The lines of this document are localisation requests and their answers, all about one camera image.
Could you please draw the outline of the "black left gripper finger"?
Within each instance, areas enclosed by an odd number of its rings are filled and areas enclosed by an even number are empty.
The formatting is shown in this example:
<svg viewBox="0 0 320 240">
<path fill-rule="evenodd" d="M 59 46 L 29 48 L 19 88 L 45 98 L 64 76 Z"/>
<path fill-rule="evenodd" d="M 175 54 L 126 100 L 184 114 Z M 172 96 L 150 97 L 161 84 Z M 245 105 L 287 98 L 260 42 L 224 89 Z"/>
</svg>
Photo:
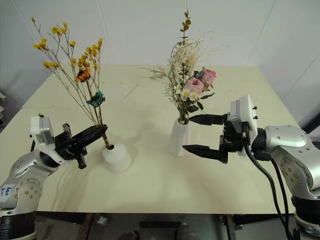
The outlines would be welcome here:
<svg viewBox="0 0 320 240">
<path fill-rule="evenodd" d="M 75 145 L 83 149 L 105 135 L 107 127 L 88 127 L 74 136 Z"/>
<path fill-rule="evenodd" d="M 108 127 L 106 124 L 101 126 L 93 125 L 74 135 L 72 139 L 75 142 L 95 142 L 106 133 L 107 129 Z"/>
</svg>

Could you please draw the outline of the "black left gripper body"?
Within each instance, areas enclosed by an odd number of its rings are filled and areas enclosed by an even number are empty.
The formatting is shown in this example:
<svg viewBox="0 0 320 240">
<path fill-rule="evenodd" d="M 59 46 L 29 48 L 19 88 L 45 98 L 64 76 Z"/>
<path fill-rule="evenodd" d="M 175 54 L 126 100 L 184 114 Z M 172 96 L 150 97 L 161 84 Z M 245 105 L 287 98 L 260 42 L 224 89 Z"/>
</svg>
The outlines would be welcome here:
<svg viewBox="0 0 320 240">
<path fill-rule="evenodd" d="M 54 138 L 55 151 L 64 160 L 77 160 L 78 168 L 87 167 L 84 156 L 87 154 L 85 142 L 85 132 L 82 131 L 72 136 L 70 125 L 62 125 L 63 132 Z"/>
</svg>

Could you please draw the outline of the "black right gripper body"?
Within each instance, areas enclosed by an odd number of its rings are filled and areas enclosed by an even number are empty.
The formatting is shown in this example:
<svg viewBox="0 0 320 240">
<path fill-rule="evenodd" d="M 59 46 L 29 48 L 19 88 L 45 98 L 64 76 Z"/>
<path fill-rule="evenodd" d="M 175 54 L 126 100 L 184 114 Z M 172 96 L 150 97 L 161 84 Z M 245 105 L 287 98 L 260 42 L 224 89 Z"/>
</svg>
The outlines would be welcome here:
<svg viewBox="0 0 320 240">
<path fill-rule="evenodd" d="M 228 154 L 235 152 L 242 152 L 245 146 L 251 145 L 250 127 L 247 122 L 238 122 L 235 124 L 240 127 L 239 131 L 233 125 L 231 121 L 230 113 L 226 113 L 223 116 L 223 133 L 219 137 L 219 151 L 222 152 L 223 164 L 228 163 Z"/>
</svg>

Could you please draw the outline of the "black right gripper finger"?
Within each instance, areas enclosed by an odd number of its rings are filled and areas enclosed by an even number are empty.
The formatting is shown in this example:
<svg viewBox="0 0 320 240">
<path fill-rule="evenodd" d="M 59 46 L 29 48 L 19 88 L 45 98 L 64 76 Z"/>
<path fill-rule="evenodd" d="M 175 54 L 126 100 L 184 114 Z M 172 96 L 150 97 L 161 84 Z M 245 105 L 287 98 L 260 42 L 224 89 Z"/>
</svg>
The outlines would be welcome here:
<svg viewBox="0 0 320 240">
<path fill-rule="evenodd" d="M 190 117 L 188 120 L 199 125 L 223 125 L 225 117 L 223 115 L 215 114 L 199 114 Z"/>
<path fill-rule="evenodd" d="M 223 152 L 215 149 L 211 149 L 209 146 L 192 144 L 183 145 L 182 148 L 191 154 L 197 155 L 201 158 L 218 160 L 223 162 Z"/>
</svg>

